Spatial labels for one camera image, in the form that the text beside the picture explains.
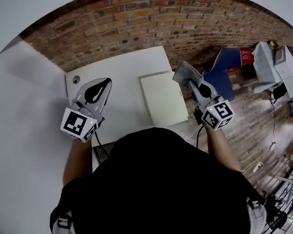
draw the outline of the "brick wall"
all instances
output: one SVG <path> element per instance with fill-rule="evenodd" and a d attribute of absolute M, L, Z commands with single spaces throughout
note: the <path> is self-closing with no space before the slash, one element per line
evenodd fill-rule
<path fill-rule="evenodd" d="M 210 60 L 224 47 L 275 40 L 293 28 L 249 0 L 75 0 L 21 33 L 65 71 L 131 51 L 164 46 L 172 68 Z"/>

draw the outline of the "cable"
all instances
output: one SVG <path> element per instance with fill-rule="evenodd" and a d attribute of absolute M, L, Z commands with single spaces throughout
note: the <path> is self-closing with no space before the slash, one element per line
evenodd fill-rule
<path fill-rule="evenodd" d="M 197 132 L 197 137 L 196 137 L 196 148 L 198 148 L 198 145 L 199 145 L 199 135 L 200 135 L 200 132 L 202 130 L 204 126 L 201 126 L 200 130 Z"/>
<path fill-rule="evenodd" d="M 286 157 L 285 155 L 282 155 L 282 156 L 280 156 L 280 157 L 275 158 L 272 162 L 266 164 L 266 166 L 268 166 L 268 165 L 274 163 L 277 159 L 280 159 L 281 157 L 284 157 L 284 158 L 288 159 L 289 161 L 292 161 L 292 160 L 290 160 L 288 157 Z M 245 174 L 250 168 L 254 167 L 255 165 L 252 165 L 251 167 L 249 167 L 245 172 L 243 172 L 243 175 L 244 175 L 244 174 Z"/>
<path fill-rule="evenodd" d="M 101 160 L 100 160 L 100 156 L 99 156 L 99 153 L 98 153 L 98 149 L 97 147 L 92 147 L 92 150 L 93 150 L 93 153 L 94 153 L 94 156 L 96 157 L 97 161 L 99 162 L 99 165 L 101 165 Z"/>
<path fill-rule="evenodd" d="M 246 169 L 245 172 L 243 172 L 243 175 L 244 175 L 249 169 L 251 169 L 252 167 L 256 166 L 257 163 L 258 163 L 258 161 L 257 161 L 254 165 L 252 165 L 251 167 L 249 167 L 248 169 Z"/>
<path fill-rule="evenodd" d="M 274 135 L 274 129 L 275 129 L 275 109 L 274 109 L 274 103 L 272 103 L 272 107 L 273 107 L 273 139 L 274 139 L 274 143 L 275 143 L 275 135 Z"/>
<path fill-rule="evenodd" d="M 100 141 L 99 141 L 99 138 L 98 138 L 98 134 L 97 132 L 94 133 L 96 135 L 96 138 L 97 138 L 97 142 L 99 144 L 99 146 L 102 148 L 103 152 L 105 153 L 105 155 L 109 158 L 109 155 L 107 153 L 107 151 L 104 149 L 104 147 L 101 145 Z"/>

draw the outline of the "white table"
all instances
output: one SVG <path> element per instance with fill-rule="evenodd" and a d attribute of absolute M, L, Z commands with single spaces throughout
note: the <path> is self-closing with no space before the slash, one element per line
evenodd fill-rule
<path fill-rule="evenodd" d="M 139 77 L 154 73 L 172 72 L 162 46 L 147 48 L 104 59 L 66 74 L 69 101 L 80 87 L 96 78 L 111 78 L 112 89 L 103 108 L 105 121 L 97 130 L 101 144 L 107 144 L 143 129 L 152 127 Z M 75 76 L 80 82 L 72 82 Z M 98 146 L 95 137 L 92 146 Z"/>

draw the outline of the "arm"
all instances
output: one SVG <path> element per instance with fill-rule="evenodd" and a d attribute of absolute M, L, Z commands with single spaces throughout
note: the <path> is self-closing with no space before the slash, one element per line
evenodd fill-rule
<path fill-rule="evenodd" d="M 86 177 L 92 173 L 91 141 L 82 143 L 74 140 L 68 155 L 64 174 L 63 185 L 78 177 Z"/>
<path fill-rule="evenodd" d="M 223 164 L 230 170 L 241 171 L 239 161 L 232 153 L 222 129 L 213 131 L 205 127 L 207 132 L 209 154 L 213 155 L 219 163 Z"/>

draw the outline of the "white board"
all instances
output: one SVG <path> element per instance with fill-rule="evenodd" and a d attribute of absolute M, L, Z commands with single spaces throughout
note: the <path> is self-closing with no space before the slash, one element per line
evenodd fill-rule
<path fill-rule="evenodd" d="M 139 77 L 155 73 L 171 72 L 171 67 L 162 46 L 147 48 L 104 59 L 66 74 L 69 101 L 80 87 L 97 78 L 111 78 L 112 89 L 103 108 L 105 121 L 97 130 L 101 144 L 107 144 L 143 129 L 152 127 Z M 80 82 L 72 82 L 75 76 Z M 92 146 L 98 143 L 95 136 Z"/>
<path fill-rule="evenodd" d="M 153 125 L 167 127 L 188 119 L 188 111 L 174 72 L 140 80 Z"/>

